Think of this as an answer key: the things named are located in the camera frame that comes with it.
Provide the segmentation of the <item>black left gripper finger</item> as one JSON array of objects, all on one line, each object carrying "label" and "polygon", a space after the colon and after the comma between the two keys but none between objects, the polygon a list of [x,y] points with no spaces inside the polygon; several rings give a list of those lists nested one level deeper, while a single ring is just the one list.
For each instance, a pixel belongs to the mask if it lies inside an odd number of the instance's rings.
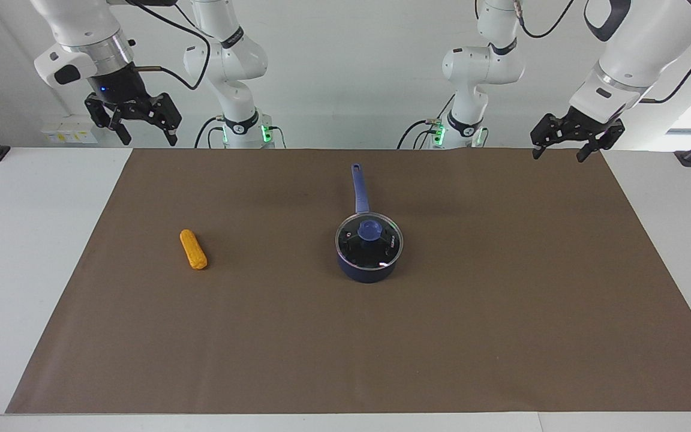
[{"label": "black left gripper finger", "polygon": [[587,144],[585,144],[576,153],[576,159],[579,163],[583,163],[586,159],[597,151],[609,150],[616,143],[616,135],[612,133],[601,134],[600,137],[591,137]]},{"label": "black left gripper finger", "polygon": [[530,142],[533,145],[532,157],[538,160],[547,148],[564,142],[564,118],[543,115],[530,132]]}]

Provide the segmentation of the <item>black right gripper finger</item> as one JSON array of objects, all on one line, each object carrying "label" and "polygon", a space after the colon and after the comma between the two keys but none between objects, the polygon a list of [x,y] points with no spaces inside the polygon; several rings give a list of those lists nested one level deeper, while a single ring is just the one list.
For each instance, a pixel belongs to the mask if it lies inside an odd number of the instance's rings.
[{"label": "black right gripper finger", "polygon": [[182,116],[175,102],[168,93],[161,93],[149,98],[149,103],[149,123],[163,132],[170,146],[176,146],[178,142],[176,132],[180,127]]},{"label": "black right gripper finger", "polygon": [[131,144],[132,137],[123,125],[122,109],[117,104],[102,101],[97,95],[88,95],[85,106],[91,120],[98,128],[106,128],[117,134],[124,146]]}]

